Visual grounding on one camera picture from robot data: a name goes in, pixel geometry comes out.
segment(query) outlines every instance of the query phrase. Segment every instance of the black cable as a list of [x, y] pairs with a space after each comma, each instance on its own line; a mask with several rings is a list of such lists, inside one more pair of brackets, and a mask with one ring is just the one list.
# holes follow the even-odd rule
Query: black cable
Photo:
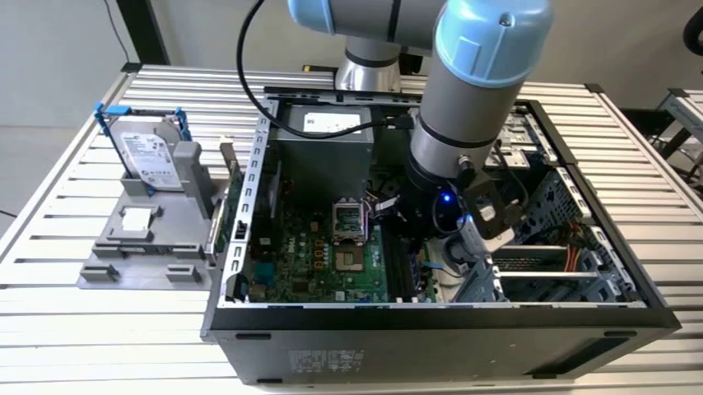
[[703, 7], [696, 12], [684, 28], [684, 44], [686, 48], [697, 55], [703, 56], [701, 33], [703, 33]]
[[660, 148], [662, 148], [662, 145], [666, 143], [666, 141], [662, 140], [662, 134], [664, 132], [661, 132], [656, 136], [652, 136], [652, 139], [650, 139], [650, 144], [656, 147], [656, 150], [658, 151], [660, 151]]
[[530, 203], [530, 193], [528, 192], [528, 188], [526, 188], [526, 185], [524, 184], [524, 182], [520, 180], [518, 178], [518, 175], [516, 175], [514, 173], [514, 170], [510, 168], [510, 166], [508, 165], [508, 160], [506, 160], [506, 156], [504, 155], [504, 151], [501, 150], [501, 146], [504, 145], [504, 142], [501, 140], [498, 140], [495, 142], [495, 154], [498, 155], [498, 159], [501, 160], [501, 164], [504, 165], [504, 167], [506, 168], [508, 170], [508, 173], [510, 174], [510, 177], [512, 179], [514, 179], [514, 182], [518, 184], [520, 186], [520, 189], [524, 193], [524, 198], [522, 198], [522, 201], [520, 203], [520, 206], [524, 207], [524, 209], [528, 208], [528, 204]]
[[686, 178], [685, 178], [686, 182], [690, 182], [692, 178], [696, 176], [696, 172], [701, 169], [701, 165], [700, 165], [697, 159], [692, 156], [692, 154], [689, 154], [684, 149], [680, 148], [680, 152], [694, 163], [694, 166], [692, 167], [692, 170], [688, 172]]
[[445, 242], [445, 255], [457, 265], [463, 265], [465, 263], [467, 263], [467, 261], [465, 261], [462, 258], [455, 257], [451, 253], [451, 246], [457, 243], [457, 241], [458, 234], [451, 236], [450, 239], [447, 239], [447, 241]]
[[696, 177], [696, 173], [697, 171], [701, 169], [700, 166], [694, 166], [694, 168], [692, 170], [686, 170], [686, 169], [682, 169], [681, 167], [677, 167], [677, 166], [673, 166], [672, 165], [672, 169], [674, 169], [674, 171], [677, 172], [677, 174], [682, 177], [682, 179], [688, 182], [688, 183], [692, 183], [692, 178]]
[[395, 177], [398, 177], [401, 175], [403, 171], [403, 168], [399, 168], [399, 169], [395, 169], [391, 174], [389, 174], [389, 176], [383, 179], [382, 181], [382, 184], [379, 185], [378, 189], [377, 189], [377, 192], [382, 192], [383, 191], [383, 187], [386, 186], [386, 184], [389, 183], [389, 181], [391, 179], [394, 179]]
[[529, 244], [534, 243], [541, 236], [545, 236], [545, 235], [550, 234], [556, 230], [564, 229], [564, 227], [565, 227], [565, 225], [556, 225], [556, 226], [550, 226], [549, 228], [542, 229], [540, 232], [537, 232], [534, 235], [532, 235], [528, 238], [528, 240], [525, 241], [524, 244], [529, 245]]
[[127, 48], [125, 48], [125, 43], [122, 42], [122, 37], [121, 37], [121, 34], [118, 33], [118, 28], [115, 27], [115, 20], [113, 19], [113, 11], [110, 10], [109, 0], [103, 0], [103, 2], [106, 3], [106, 8], [109, 8], [110, 24], [113, 25], [113, 31], [115, 32], [115, 37], [118, 38], [118, 42], [121, 43], [121, 46], [122, 46], [122, 52], [125, 52], [125, 58], [127, 59], [129, 63], [131, 63], [129, 50]]
[[458, 276], [457, 274], [450, 273], [450, 271], [447, 269], [445, 269], [443, 267], [441, 269], [435, 269], [435, 270], [441, 270], [442, 272], [447, 273], [447, 276], [450, 276], [450, 277], [463, 278], [463, 276]]
[[259, 110], [263, 116], [269, 118], [271, 123], [277, 125], [278, 128], [283, 129], [286, 132], [291, 133], [293, 135], [309, 138], [313, 140], [327, 140], [329, 138], [337, 138], [346, 136], [347, 134], [359, 132], [367, 128], [374, 128], [375, 126], [390, 126], [397, 125], [394, 119], [385, 119], [383, 121], [374, 121], [369, 123], [362, 123], [361, 125], [341, 130], [335, 133], [307, 133], [302, 132], [301, 130], [293, 128], [286, 123], [281, 122], [274, 115], [269, 112], [269, 109], [259, 103], [259, 100], [254, 96], [253, 90], [250, 89], [250, 84], [246, 81], [245, 77], [245, 40], [246, 40], [246, 33], [250, 30], [250, 25], [253, 24], [254, 17], [257, 16], [257, 12], [259, 11], [259, 8], [262, 7], [262, 4], [265, 4], [265, 0], [258, 0], [257, 3], [253, 6], [253, 9], [246, 15], [245, 22], [242, 22], [242, 29], [241, 29], [241, 37], [238, 38], [238, 53], [237, 53], [237, 67], [238, 67], [238, 76], [241, 78], [241, 84], [242, 89], [245, 90], [245, 93], [247, 97], [250, 98], [250, 101], [254, 104], [254, 107]]
[[17, 214], [13, 214], [11, 212], [7, 212], [6, 210], [0, 210], [0, 214], [5, 214], [6, 216], [11, 216], [13, 218], [18, 218]]
[[433, 217], [433, 225], [435, 227], [435, 230], [442, 235], [451, 236], [451, 235], [455, 235], [457, 233], [459, 233], [462, 231], [463, 227], [466, 226], [466, 217], [469, 215], [469, 210], [466, 209], [466, 207], [463, 205], [462, 195], [458, 193], [457, 187], [449, 181], [447, 181], [447, 183], [450, 184], [451, 190], [454, 192], [454, 196], [457, 197], [459, 210], [462, 210], [462, 225], [458, 226], [458, 228], [455, 230], [445, 230], [445, 229], [442, 229], [442, 226], [439, 226], [439, 222], [438, 222], [438, 203], [439, 203], [439, 198], [442, 197], [443, 192], [438, 192], [438, 196], [435, 196], [435, 198], [433, 200], [433, 214], [431, 214], [431, 217]]

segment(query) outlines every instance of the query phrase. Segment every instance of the white label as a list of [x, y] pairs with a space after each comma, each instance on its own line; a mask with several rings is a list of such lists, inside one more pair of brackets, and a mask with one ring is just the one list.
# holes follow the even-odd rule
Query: white label
[[150, 222], [153, 221], [153, 209], [127, 207], [125, 209], [125, 216], [122, 217], [122, 229], [133, 232], [142, 232], [150, 229]]
[[290, 367], [295, 374], [358, 373], [365, 350], [291, 350]]
[[330, 114], [330, 113], [307, 113], [303, 125], [305, 132], [331, 133], [339, 132], [347, 128], [362, 124], [362, 115], [359, 114]]
[[165, 139], [155, 134], [127, 132], [121, 134], [121, 138], [142, 181], [157, 189], [181, 189], [177, 166]]
[[121, 251], [125, 253], [146, 253], [147, 251], [142, 247], [121, 247]]

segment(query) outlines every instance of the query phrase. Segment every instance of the power supply label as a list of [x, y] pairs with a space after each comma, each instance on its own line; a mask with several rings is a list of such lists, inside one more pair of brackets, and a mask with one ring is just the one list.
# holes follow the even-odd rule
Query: power supply label
[[362, 124], [362, 115], [359, 114], [330, 114], [330, 113], [307, 113], [305, 118], [303, 131], [318, 133], [339, 132], [347, 128]]

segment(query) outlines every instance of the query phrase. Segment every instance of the gray drive holder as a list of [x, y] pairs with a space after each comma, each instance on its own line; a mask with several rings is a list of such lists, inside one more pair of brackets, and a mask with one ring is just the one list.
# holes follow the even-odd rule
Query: gray drive holder
[[197, 142], [177, 145], [183, 192], [155, 191], [123, 177], [125, 193], [81, 271], [81, 288], [210, 290], [214, 266], [203, 250], [217, 188], [202, 151]]

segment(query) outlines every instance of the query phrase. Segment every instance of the aluminum table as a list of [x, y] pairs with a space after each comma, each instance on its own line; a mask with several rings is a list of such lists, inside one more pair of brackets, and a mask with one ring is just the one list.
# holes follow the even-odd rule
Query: aluminum table
[[[258, 95], [263, 86], [334, 86], [330, 73], [247, 76]], [[406, 77], [403, 90], [422, 93], [425, 83]], [[122, 165], [90, 117], [0, 239], [0, 392], [703, 393], [703, 205], [608, 95], [585, 85], [529, 83], [521, 98], [542, 102], [677, 310], [684, 329], [673, 336], [574, 382], [243, 386], [218, 345], [199, 337], [207, 292], [74, 285], [122, 194]], [[235, 139], [246, 165], [259, 115], [235, 72], [145, 66], [121, 74], [103, 102], [183, 107], [214, 177], [227, 177], [221, 136]]]

